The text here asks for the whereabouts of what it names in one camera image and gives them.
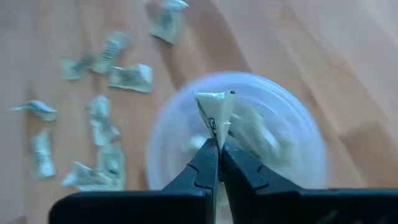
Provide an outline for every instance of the plastic cup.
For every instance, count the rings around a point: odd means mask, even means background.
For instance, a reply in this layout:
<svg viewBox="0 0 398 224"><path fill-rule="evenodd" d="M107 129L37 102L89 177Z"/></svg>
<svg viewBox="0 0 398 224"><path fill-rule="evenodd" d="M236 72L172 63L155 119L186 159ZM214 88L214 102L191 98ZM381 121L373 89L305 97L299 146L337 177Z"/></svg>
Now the plastic cup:
<svg viewBox="0 0 398 224"><path fill-rule="evenodd" d="M200 118L194 93L234 90L236 101L250 104L266 118L266 127L294 147L297 168L290 178L296 184L322 189L327 184L326 150L320 132L308 110L278 84L243 72L208 75L183 87L160 110L146 151L149 188L159 190L183 171L194 156L184 147L191 137L209 137ZM218 210L217 222L230 222L228 204Z"/></svg>

